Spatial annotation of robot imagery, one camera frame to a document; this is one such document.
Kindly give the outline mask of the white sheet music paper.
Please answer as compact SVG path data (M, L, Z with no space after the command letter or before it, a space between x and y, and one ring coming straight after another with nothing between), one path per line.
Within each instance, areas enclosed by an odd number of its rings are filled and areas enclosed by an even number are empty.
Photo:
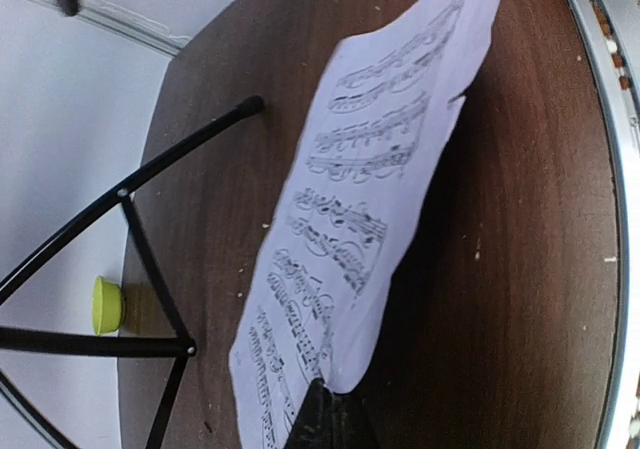
M353 390L500 0L418 0L319 82L229 353L240 443L281 448L312 381Z

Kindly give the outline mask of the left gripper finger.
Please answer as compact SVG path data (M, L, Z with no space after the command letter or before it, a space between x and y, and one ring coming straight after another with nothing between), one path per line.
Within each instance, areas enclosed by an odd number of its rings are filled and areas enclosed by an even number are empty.
M307 390L285 449L379 448L361 399L353 393L337 394L314 379Z

